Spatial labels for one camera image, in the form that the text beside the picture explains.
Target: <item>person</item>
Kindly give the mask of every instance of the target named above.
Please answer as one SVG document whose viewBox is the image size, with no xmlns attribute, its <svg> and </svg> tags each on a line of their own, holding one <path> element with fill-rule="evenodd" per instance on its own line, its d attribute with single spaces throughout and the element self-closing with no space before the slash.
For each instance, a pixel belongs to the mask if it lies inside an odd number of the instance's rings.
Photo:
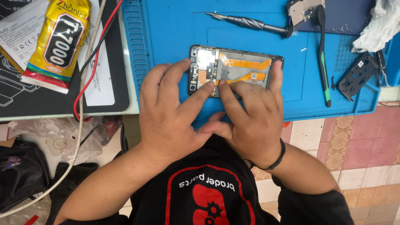
<svg viewBox="0 0 400 225">
<path fill-rule="evenodd" d="M 191 123 L 214 83 L 180 103 L 178 82 L 190 60 L 155 66 L 140 91 L 140 143 L 86 178 L 54 224 L 354 224 L 325 166 L 280 140 L 281 64 L 272 65 L 269 89 L 221 80 L 221 101 L 232 123 L 221 122 L 225 113 L 217 112 L 197 130 Z M 280 222 L 262 210 L 251 165 L 274 166 L 266 171 L 281 187 Z M 128 218 L 118 211 L 129 198 Z"/>
</svg>

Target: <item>blue silicone repair mat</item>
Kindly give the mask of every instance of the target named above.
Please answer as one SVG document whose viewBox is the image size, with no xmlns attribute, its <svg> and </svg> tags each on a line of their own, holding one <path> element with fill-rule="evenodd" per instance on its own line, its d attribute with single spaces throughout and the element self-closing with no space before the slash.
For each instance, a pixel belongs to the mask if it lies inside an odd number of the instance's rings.
<svg viewBox="0 0 400 225">
<path fill-rule="evenodd" d="M 299 32 L 297 36 L 283 39 L 268 31 L 241 28 L 205 14 L 217 11 L 283 27 L 287 19 L 285 4 L 286 1 L 259 0 L 124 0 L 122 11 L 137 93 L 150 68 L 189 57 L 190 46 L 200 44 L 284 57 L 285 121 L 372 113 L 380 92 L 377 76 L 353 97 L 353 103 L 337 89 L 330 89 L 332 106 L 325 106 L 317 61 L 320 33 Z M 329 87 L 331 77 L 338 83 L 359 57 L 350 52 L 356 39 L 357 36 L 347 34 L 325 35 Z M 179 83 L 181 102 L 189 97 L 187 85 L 188 75 L 184 73 Z M 209 98 L 193 126 L 199 127 L 210 115 L 223 110 L 220 99 Z"/>
</svg>

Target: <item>white cable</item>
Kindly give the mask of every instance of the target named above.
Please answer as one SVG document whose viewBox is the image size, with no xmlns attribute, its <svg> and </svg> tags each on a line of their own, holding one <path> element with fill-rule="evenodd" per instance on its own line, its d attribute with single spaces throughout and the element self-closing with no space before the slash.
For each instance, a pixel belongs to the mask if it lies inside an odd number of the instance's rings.
<svg viewBox="0 0 400 225">
<path fill-rule="evenodd" d="M 105 5 L 106 5 L 106 0 L 103 0 L 102 3 L 101 3 L 101 6 L 100 6 L 99 14 L 98 14 L 98 16 L 97 16 L 96 25 L 94 26 L 94 30 L 93 30 L 93 34 L 92 34 L 92 39 L 90 40 L 89 48 L 88 48 L 88 51 L 87 51 L 87 53 L 86 53 L 86 59 L 85 59 L 85 61 L 88 60 L 90 54 L 92 53 L 92 48 L 93 48 L 94 41 L 95 41 L 94 39 L 95 39 L 95 37 L 96 37 L 96 35 L 97 35 L 97 31 L 98 31 L 99 26 L 100 26 L 100 21 L 101 21 L 102 15 L 103 15 L 103 10 L 104 10 Z M 87 67 L 85 67 L 85 69 L 84 69 L 84 71 L 83 71 L 83 73 L 82 73 L 82 81 L 81 81 L 81 85 L 80 85 L 80 90 L 82 90 L 82 88 L 83 88 L 83 86 L 84 86 L 85 76 L 86 76 L 86 70 L 87 70 Z M 77 141 L 76 141 L 75 154 L 74 154 L 74 157 L 72 158 L 72 162 L 70 163 L 70 165 L 69 165 L 67 171 L 65 171 L 65 173 L 63 174 L 63 176 L 62 176 L 51 188 L 49 188 L 46 192 L 44 192 L 41 196 L 39 196 L 38 198 L 36 198 L 35 200 L 31 201 L 30 203 L 28 203 L 28 204 L 26 204 L 26 205 L 23 205 L 23 206 L 21 206 L 21 207 L 19 207 L 19 208 L 17 208 L 17 209 L 14 209 L 14 210 L 11 210 L 11 211 L 7 211 L 7 212 L 5 212 L 5 213 L 1 213 L 1 214 L 0 214 L 0 218 L 6 217 L 6 216 L 11 215 L 11 214 L 14 214 L 14 213 L 16 213 L 16 212 L 18 212 L 18 211 L 20 211 L 20 210 L 23 210 L 23 209 L 25 209 L 25 208 L 27 208 L 27 207 L 33 205 L 33 204 L 36 203 L 36 202 L 40 201 L 42 198 L 44 198 L 46 195 L 48 195 L 52 190 L 54 190 L 54 189 L 64 180 L 64 178 L 68 175 L 68 173 L 71 171 L 72 166 L 73 166 L 74 163 L 75 163 L 76 157 L 78 156 L 78 151 L 79 151 L 79 147 L 80 147 L 80 141 L 81 141 L 81 138 L 82 138 L 82 128 L 83 128 L 83 95 L 80 97 L 80 100 L 79 100 L 79 112 L 80 112 L 79 131 L 78 131 L 78 139 L 77 139 Z"/>
</svg>

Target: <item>black bag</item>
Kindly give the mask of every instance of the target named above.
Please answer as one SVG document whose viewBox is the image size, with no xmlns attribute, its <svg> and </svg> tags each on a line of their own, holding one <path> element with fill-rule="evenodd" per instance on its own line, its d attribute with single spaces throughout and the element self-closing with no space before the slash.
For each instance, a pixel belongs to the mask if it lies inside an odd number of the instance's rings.
<svg viewBox="0 0 400 225">
<path fill-rule="evenodd" d="M 0 146 L 0 213 L 49 184 L 46 158 L 35 143 L 16 140 L 11 148 Z"/>
</svg>

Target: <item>precision screwdriver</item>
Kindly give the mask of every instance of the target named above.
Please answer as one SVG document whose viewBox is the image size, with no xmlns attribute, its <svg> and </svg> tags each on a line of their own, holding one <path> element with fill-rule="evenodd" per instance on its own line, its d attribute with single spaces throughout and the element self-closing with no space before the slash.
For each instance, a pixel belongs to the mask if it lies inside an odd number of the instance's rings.
<svg viewBox="0 0 400 225">
<path fill-rule="evenodd" d="M 268 25 L 265 24 L 263 21 L 260 20 L 255 20 L 247 17 L 241 17 L 241 16 L 224 16 L 221 14 L 216 14 L 216 13 L 209 13 L 206 12 L 206 14 L 211 15 L 214 19 L 217 20 L 226 20 L 230 23 L 233 24 L 238 24 L 243 27 L 248 27 L 256 30 L 262 30 L 262 29 L 267 29 L 271 30 L 274 32 L 279 33 L 282 37 L 288 38 L 292 35 L 293 33 L 293 25 L 287 25 L 286 27 L 278 27 L 278 26 L 273 26 L 273 25 Z"/>
</svg>

